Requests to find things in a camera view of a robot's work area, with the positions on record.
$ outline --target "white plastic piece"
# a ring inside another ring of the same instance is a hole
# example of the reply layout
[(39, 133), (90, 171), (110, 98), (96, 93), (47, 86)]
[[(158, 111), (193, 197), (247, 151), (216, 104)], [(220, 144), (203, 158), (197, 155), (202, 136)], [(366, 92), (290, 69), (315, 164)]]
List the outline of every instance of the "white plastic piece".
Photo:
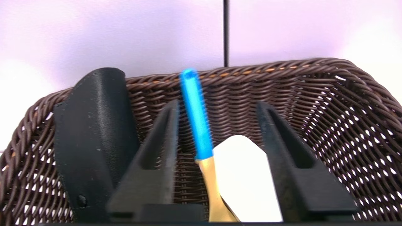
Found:
[(213, 149), (219, 192), (241, 222), (282, 222), (267, 155), (245, 136)]

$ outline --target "brown wicker basket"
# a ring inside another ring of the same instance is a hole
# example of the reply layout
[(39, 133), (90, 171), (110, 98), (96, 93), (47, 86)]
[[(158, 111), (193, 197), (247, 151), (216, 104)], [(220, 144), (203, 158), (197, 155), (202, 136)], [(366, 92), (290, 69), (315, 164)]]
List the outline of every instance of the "brown wicker basket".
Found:
[[(231, 135), (262, 146), (256, 103), (273, 105), (353, 195), (356, 220), (401, 220), (402, 108), (370, 75), (334, 58), (218, 68), (200, 72), (215, 145)], [(178, 74), (127, 79), (142, 141), (161, 108), (180, 99)], [(0, 158), (0, 224), (70, 222), (72, 212), (53, 160), (53, 106), (71, 89), (28, 109)], [(180, 103), (175, 202), (207, 194)]]

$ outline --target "white wall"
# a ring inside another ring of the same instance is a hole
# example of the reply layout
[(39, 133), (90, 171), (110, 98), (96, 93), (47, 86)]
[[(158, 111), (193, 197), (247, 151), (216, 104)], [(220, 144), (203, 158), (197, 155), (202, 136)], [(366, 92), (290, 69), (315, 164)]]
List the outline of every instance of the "white wall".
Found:
[(100, 67), (127, 77), (223, 66), (220, 0), (0, 2), (0, 150), (37, 99)]
[(337, 57), (402, 103), (401, 0), (230, 0), (230, 66)]

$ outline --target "screw hole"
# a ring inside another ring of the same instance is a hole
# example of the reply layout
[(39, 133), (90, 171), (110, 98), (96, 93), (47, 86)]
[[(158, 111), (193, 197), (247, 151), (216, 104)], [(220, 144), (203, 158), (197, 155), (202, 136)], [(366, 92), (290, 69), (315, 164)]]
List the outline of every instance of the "screw hole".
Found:
[(86, 201), (86, 197), (83, 195), (79, 195), (77, 196), (77, 203), (79, 207), (86, 207), (87, 205), (87, 201)]

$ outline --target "blue handle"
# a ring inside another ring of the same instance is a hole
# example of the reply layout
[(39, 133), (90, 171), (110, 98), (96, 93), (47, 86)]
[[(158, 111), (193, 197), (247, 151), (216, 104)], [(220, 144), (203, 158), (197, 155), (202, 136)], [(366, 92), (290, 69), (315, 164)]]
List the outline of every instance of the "blue handle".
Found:
[(204, 160), (213, 156), (211, 132), (204, 96), (197, 71), (186, 69), (180, 74), (180, 86), (196, 149), (195, 159)]

